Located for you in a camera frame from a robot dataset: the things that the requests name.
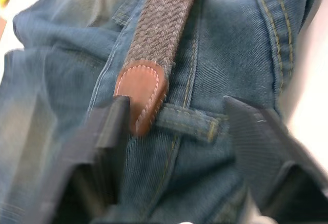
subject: denim fabric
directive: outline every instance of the denim fabric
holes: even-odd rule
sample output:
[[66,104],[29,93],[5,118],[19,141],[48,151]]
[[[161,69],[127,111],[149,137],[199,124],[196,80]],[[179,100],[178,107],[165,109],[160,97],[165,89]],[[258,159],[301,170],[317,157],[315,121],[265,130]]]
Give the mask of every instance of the denim fabric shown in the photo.
[[[24,51],[0,87],[0,223],[19,223],[67,138],[113,95],[145,0],[40,0],[14,19]],[[235,223],[246,186],[222,98],[279,112],[313,0],[196,0],[170,90],[127,149],[121,204],[95,223]]]

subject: woven belt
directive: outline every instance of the woven belt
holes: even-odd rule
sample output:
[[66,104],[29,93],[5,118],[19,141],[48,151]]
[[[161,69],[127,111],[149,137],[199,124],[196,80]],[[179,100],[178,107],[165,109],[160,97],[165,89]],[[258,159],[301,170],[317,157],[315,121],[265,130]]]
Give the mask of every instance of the woven belt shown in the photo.
[[169,88],[179,39],[193,0],[147,0],[114,96],[131,100],[130,130],[145,135]]

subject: leather tab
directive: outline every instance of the leather tab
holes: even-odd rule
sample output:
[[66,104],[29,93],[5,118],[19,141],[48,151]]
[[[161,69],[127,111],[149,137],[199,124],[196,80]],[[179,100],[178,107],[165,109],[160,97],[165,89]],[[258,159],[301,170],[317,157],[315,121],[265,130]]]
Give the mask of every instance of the leather tab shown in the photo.
[[114,96],[130,97],[130,130],[143,136],[163,103],[169,88],[163,68],[149,60],[136,60],[126,65],[117,77]]

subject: jeans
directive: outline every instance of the jeans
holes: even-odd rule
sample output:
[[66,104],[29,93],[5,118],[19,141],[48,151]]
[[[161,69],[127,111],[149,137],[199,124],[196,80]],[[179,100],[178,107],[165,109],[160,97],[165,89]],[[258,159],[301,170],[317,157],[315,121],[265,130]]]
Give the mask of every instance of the jeans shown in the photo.
[[[0,86],[0,223],[20,223],[58,151],[113,96],[145,0],[40,0],[14,18],[25,49]],[[121,204],[95,223],[235,223],[247,187],[223,96],[282,115],[313,0],[196,0],[151,131],[131,137]]]

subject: blue denim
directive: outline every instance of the blue denim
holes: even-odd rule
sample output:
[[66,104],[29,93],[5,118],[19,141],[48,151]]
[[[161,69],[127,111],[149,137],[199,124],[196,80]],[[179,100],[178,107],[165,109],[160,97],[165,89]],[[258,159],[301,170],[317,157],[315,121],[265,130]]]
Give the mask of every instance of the blue denim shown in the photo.
[[[145,0],[40,0],[14,19],[24,44],[0,86],[0,223],[20,223],[88,111],[113,95]],[[196,0],[168,97],[127,148],[121,204],[95,223],[235,223],[247,187],[223,96],[273,108],[313,0]]]

